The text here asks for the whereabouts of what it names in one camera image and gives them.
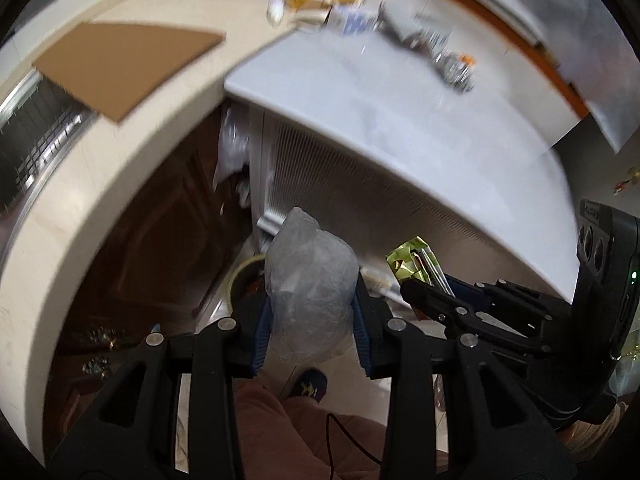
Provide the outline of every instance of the black cable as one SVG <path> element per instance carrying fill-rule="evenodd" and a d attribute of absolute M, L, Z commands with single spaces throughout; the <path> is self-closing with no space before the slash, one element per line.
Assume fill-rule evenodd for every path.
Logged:
<path fill-rule="evenodd" d="M 349 440 L 353 443 L 355 447 L 357 447 L 369 460 L 375 462 L 378 465 L 382 465 L 382 462 L 374 457 L 369 451 L 364 449 L 357 441 L 351 436 L 351 433 L 347 431 L 347 429 L 340 423 L 338 418 L 333 413 L 326 414 L 326 452 L 329 455 L 329 467 L 331 468 L 331 475 L 329 476 L 329 480 L 334 480 L 334 457 L 331 455 L 331 443 L 329 443 L 329 420 L 333 419 L 335 423 L 338 425 L 338 428 L 342 430 L 342 432 L 347 436 Z"/>

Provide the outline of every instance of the beige countertop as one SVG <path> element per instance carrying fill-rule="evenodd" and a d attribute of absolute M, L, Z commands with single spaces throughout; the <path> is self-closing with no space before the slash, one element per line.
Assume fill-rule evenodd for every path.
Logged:
<path fill-rule="evenodd" d="M 42 407 L 60 328 L 82 277 L 127 203 L 223 99 L 223 77 L 285 34 L 268 0 L 126 0 L 95 21 L 164 23 L 226 40 L 152 93 L 124 121 L 100 117 L 40 193 L 0 282 L 0 408 L 42 460 Z"/>

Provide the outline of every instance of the white countertop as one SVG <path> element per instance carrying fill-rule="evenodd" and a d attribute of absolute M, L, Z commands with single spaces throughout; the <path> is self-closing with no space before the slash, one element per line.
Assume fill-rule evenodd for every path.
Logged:
<path fill-rule="evenodd" d="M 295 32 L 225 90 L 362 154 L 452 208 L 571 300 L 577 231 L 564 172 L 538 131 L 478 82 L 447 88 L 382 31 Z"/>

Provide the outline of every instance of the blue gripper pad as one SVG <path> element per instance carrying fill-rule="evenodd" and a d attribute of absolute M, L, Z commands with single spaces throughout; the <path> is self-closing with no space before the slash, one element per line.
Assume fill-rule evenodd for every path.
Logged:
<path fill-rule="evenodd" d="M 251 361 L 251 370 L 254 377 L 257 375 L 258 370 L 262 368 L 264 364 L 264 358 L 267 355 L 267 348 L 269 347 L 269 338 L 271 337 L 271 318 L 273 317 L 273 311 L 271 310 L 271 300 L 268 296 L 265 297 L 258 323 L 255 327 L 254 334 L 254 357 Z"/>
<path fill-rule="evenodd" d="M 364 315 L 357 294 L 353 296 L 351 307 L 353 309 L 353 338 L 356 341 L 358 359 L 360 360 L 360 366 L 364 368 L 367 377 L 369 377 L 373 367 L 371 360 L 371 338 L 369 337 L 367 326 L 364 323 Z"/>
<path fill-rule="evenodd" d="M 471 305 L 476 312 L 487 312 L 491 309 L 491 300 L 484 295 L 479 288 L 475 288 L 473 285 L 469 285 L 462 280 L 454 278 L 453 276 L 447 276 L 447 281 L 451 290 L 459 300 L 465 301 Z"/>

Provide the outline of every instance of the green wrapper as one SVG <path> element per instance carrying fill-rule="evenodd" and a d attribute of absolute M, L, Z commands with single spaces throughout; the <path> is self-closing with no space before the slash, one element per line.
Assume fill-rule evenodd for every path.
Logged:
<path fill-rule="evenodd" d="M 386 256 L 386 262 L 399 283 L 415 278 L 454 295 L 436 255 L 420 237 L 415 237 L 391 251 Z"/>

